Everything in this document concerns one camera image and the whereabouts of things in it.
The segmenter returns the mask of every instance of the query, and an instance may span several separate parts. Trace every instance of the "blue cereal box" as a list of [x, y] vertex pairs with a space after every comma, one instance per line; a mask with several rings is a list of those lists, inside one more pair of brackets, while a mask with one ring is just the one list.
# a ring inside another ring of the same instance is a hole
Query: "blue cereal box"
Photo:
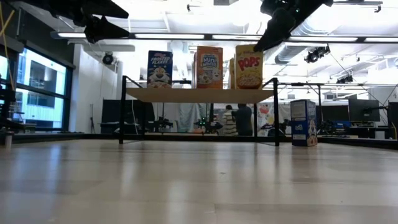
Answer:
[[150, 50], [148, 53], [148, 88], [171, 88], [173, 53]]
[[318, 144], [316, 108], [315, 103], [310, 100], [290, 102], [292, 145], [315, 146]]

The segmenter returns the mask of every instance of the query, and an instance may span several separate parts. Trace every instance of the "spotlight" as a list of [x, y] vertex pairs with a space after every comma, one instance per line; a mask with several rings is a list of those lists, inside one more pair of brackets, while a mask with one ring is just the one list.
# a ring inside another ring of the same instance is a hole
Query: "spotlight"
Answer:
[[308, 51], [308, 55], [304, 58], [307, 63], [315, 63], [320, 58], [330, 53], [329, 45], [326, 47], [317, 47], [315, 50]]
[[114, 62], [114, 57], [112, 52], [106, 52], [104, 58], [102, 58], [102, 62], [105, 65], [112, 65]]
[[377, 9], [374, 10], [374, 13], [379, 13], [381, 11], [381, 5], [377, 6]]
[[344, 77], [341, 77], [337, 79], [336, 84], [345, 84], [345, 83], [351, 83], [354, 81], [354, 78], [352, 75], [346, 75]]

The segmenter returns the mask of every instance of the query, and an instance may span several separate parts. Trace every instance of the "wooden floor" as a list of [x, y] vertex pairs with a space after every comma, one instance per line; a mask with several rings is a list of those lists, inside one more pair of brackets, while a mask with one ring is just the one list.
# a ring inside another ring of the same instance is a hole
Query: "wooden floor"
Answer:
[[0, 223], [398, 223], [398, 152], [64, 141], [0, 151]]

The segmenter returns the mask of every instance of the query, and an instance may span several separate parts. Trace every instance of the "desk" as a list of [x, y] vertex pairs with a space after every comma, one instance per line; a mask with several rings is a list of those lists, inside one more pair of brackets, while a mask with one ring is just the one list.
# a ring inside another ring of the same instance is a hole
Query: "desk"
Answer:
[[358, 136], [355, 135], [336, 135], [336, 134], [325, 134], [325, 135], [318, 135], [318, 138], [349, 138], [349, 139], [357, 139]]
[[351, 127], [349, 128], [350, 135], [358, 135], [359, 138], [376, 138], [376, 131], [384, 131], [384, 139], [389, 139], [389, 128], [375, 128], [375, 127]]

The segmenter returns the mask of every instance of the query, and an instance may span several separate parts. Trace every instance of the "white wall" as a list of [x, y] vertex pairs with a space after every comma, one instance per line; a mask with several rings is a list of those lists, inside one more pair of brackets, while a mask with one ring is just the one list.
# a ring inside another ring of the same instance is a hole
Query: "white wall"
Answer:
[[91, 111], [96, 133], [100, 133], [103, 99], [116, 99], [117, 74], [87, 54], [81, 45], [75, 45], [72, 98], [70, 105], [70, 131], [91, 133]]
[[[370, 94], [369, 94], [369, 99], [370, 100], [378, 100], [380, 103], [380, 106], [388, 106], [388, 102], [398, 102], [398, 88], [394, 87], [374, 87], [369, 89]], [[387, 125], [387, 116], [386, 116], [387, 111], [385, 110], [380, 110], [380, 117], [381, 121], [376, 122], [376, 125]]]

